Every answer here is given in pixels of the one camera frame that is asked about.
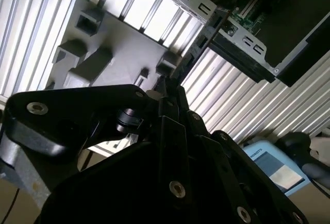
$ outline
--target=circuit board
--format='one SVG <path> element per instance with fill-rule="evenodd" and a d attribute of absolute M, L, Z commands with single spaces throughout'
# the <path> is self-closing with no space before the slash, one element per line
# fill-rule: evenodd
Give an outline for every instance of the circuit board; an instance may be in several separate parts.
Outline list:
<path fill-rule="evenodd" d="M 260 25 L 267 18 L 269 13 L 280 0 L 258 0 L 253 8 L 248 12 L 245 17 L 242 17 L 242 7 L 237 7 L 232 11 L 231 17 L 243 26 L 254 36 L 260 31 Z"/>

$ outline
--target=metal slat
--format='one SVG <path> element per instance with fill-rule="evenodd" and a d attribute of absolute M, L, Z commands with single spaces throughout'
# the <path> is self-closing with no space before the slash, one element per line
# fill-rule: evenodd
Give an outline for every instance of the metal slat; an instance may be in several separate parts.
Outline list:
<path fill-rule="evenodd" d="M 91 1 L 182 55 L 202 28 L 171 0 Z M 12 93 L 44 89 L 74 3 L 0 0 L 0 108 Z M 208 49 L 183 86 L 208 130 L 222 129 L 237 142 L 290 130 L 314 136 L 330 124 L 329 57 L 288 88 L 278 80 L 255 83 Z"/>

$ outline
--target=metal screw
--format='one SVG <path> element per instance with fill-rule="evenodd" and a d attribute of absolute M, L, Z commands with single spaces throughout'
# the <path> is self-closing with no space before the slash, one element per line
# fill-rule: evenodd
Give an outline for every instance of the metal screw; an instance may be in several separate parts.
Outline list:
<path fill-rule="evenodd" d="M 234 31 L 232 28 L 229 29 L 228 32 L 227 32 L 227 34 L 228 34 L 229 36 L 233 36 L 234 33 L 235 33 L 235 31 Z"/>
<path fill-rule="evenodd" d="M 225 134 L 223 134 L 223 133 L 220 134 L 220 137 L 221 137 L 223 140 L 225 140 L 225 141 L 228 140 L 227 136 L 226 136 Z"/>
<path fill-rule="evenodd" d="M 251 216 L 243 207 L 237 207 L 237 213 L 239 217 L 245 222 L 245 223 L 251 223 Z"/>
<path fill-rule="evenodd" d="M 136 94 L 137 96 L 139 96 L 139 97 L 143 97 L 143 94 L 140 93 L 140 92 L 138 92 L 138 91 L 136 91 L 135 94 Z"/>
<path fill-rule="evenodd" d="M 40 102 L 29 103 L 27 104 L 26 109 L 34 115 L 45 115 L 48 112 L 48 107 Z"/>
<path fill-rule="evenodd" d="M 300 218 L 300 216 L 297 213 L 293 212 L 292 214 L 300 224 L 304 224 L 303 220 Z"/>
<path fill-rule="evenodd" d="M 184 198 L 186 195 L 186 190 L 185 190 L 184 186 L 178 181 L 170 182 L 170 191 L 177 198 Z"/>
<path fill-rule="evenodd" d="M 193 113 L 192 114 L 192 117 L 195 118 L 196 120 L 200 120 L 201 119 L 197 113 Z"/>

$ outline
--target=robotic arm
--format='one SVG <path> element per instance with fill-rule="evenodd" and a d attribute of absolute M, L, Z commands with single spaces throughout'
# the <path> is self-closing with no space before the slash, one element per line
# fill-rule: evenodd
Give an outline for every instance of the robotic arm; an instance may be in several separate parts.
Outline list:
<path fill-rule="evenodd" d="M 157 91 L 113 85 L 8 100 L 1 175 L 42 208 L 36 223 L 308 223 L 228 134 L 207 131 L 175 80 Z M 138 141 L 77 170 L 82 149 L 127 134 Z"/>

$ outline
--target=mounting hole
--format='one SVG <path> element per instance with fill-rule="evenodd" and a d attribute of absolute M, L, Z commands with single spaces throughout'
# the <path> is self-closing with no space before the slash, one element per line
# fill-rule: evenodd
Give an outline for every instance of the mounting hole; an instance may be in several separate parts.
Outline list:
<path fill-rule="evenodd" d="M 76 27 L 89 36 L 96 34 L 98 30 L 98 25 L 83 15 L 79 16 Z"/>
<path fill-rule="evenodd" d="M 29 103 L 27 104 L 26 109 L 34 115 L 45 115 L 48 112 L 48 107 L 40 102 Z"/>

